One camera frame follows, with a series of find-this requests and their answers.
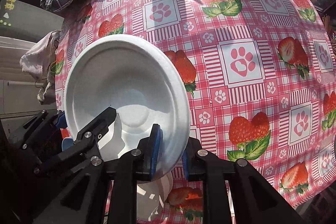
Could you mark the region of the blue square plate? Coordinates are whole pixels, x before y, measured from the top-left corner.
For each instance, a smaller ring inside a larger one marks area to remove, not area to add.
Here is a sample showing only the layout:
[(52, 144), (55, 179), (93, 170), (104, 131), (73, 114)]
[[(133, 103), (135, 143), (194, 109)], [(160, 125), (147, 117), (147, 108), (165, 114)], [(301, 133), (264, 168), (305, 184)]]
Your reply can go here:
[(74, 145), (74, 140), (71, 137), (66, 137), (62, 140), (62, 151), (65, 151)]

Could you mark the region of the white paper bowl large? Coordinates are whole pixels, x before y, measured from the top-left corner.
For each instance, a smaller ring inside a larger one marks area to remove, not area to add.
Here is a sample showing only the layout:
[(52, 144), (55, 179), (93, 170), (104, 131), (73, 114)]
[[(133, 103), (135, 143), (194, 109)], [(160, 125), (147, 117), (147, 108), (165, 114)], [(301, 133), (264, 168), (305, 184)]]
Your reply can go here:
[(137, 220), (151, 222), (159, 219), (172, 188), (171, 172), (152, 182), (139, 182), (137, 184)]

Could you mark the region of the white washing machine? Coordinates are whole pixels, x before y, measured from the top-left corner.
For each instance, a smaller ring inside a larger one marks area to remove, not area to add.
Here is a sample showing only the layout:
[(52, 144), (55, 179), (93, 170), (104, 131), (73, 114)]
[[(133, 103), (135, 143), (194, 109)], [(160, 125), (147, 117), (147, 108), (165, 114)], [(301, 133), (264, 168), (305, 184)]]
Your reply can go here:
[(1, 122), (6, 134), (15, 131), (42, 110), (55, 110), (56, 104), (41, 105), (37, 95), (40, 83), (27, 73), (22, 72), (19, 60), (32, 46), (15, 38), (1, 37)]

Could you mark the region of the white towel on rack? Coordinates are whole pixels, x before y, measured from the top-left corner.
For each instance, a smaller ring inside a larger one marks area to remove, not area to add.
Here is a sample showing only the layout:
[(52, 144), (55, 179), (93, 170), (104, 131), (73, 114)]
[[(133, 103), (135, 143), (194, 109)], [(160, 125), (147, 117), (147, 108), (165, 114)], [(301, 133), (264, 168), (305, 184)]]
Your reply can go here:
[(56, 50), (59, 45), (60, 30), (46, 34), (20, 59), (22, 72), (28, 73), (36, 82), (41, 82), (37, 99), (41, 105), (50, 105), (55, 99)]

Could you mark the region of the pink checked strawberry tablecloth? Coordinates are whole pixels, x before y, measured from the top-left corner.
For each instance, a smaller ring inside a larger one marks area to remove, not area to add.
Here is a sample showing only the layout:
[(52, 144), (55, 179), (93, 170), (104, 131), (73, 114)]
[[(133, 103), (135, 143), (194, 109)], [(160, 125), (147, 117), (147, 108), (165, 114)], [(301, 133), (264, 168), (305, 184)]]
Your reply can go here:
[(56, 106), (82, 51), (108, 34), (146, 39), (177, 61), (191, 133), (243, 156), (298, 206), (335, 182), (335, 57), (309, 0), (86, 0), (66, 15)]

